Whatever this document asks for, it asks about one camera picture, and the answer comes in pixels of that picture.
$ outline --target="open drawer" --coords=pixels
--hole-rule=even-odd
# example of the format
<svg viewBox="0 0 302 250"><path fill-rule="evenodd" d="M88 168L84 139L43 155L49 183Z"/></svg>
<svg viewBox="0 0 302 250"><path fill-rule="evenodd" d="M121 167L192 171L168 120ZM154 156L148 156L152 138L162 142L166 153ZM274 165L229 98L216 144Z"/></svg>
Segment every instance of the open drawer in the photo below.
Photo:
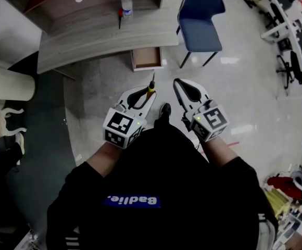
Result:
<svg viewBox="0 0 302 250"><path fill-rule="evenodd" d="M131 50L131 60L133 71L163 68L160 47Z"/></svg>

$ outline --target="black sweatshirt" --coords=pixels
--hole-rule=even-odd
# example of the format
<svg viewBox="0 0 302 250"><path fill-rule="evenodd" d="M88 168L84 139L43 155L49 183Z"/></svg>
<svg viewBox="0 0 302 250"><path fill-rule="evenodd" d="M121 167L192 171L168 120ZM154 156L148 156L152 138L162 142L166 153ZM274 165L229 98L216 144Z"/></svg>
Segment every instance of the black sweatshirt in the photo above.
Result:
<svg viewBox="0 0 302 250"><path fill-rule="evenodd" d="M105 178L83 163L47 214L47 247L256 249L259 216L276 219L255 170L235 158L209 164L173 126L143 132Z"/></svg>

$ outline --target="water bottle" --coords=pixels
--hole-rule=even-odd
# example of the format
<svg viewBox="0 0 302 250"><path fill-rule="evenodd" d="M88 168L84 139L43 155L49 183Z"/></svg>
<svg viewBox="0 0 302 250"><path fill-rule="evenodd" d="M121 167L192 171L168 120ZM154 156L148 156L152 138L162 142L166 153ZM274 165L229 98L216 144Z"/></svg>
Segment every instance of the water bottle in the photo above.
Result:
<svg viewBox="0 0 302 250"><path fill-rule="evenodd" d="M122 0L123 17L132 17L132 0Z"/></svg>

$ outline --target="screwdriver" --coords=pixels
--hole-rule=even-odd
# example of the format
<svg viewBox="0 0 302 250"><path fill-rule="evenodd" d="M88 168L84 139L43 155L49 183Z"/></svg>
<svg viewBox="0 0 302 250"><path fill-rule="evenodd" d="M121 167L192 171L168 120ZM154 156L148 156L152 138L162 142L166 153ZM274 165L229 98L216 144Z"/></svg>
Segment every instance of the screwdriver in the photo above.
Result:
<svg viewBox="0 0 302 250"><path fill-rule="evenodd" d="M150 81L150 84L148 86L148 90L147 90L147 94L146 94L146 100L148 100L156 90L155 89L155 85L156 85L156 83L155 83L155 74L156 73L154 72L153 73L153 78Z"/></svg>
<svg viewBox="0 0 302 250"><path fill-rule="evenodd" d="M121 29L121 19L122 19L122 16L123 16L123 10L120 9L119 10L119 30Z"/></svg>

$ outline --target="wall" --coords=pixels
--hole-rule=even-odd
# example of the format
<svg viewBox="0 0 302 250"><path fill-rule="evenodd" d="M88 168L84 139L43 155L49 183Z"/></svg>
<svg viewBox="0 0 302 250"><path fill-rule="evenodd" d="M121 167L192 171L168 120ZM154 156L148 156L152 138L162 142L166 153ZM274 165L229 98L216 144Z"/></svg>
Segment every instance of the wall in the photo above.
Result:
<svg viewBox="0 0 302 250"><path fill-rule="evenodd" d="M0 0L0 62L5 68L39 50L41 31L5 0Z"/></svg>

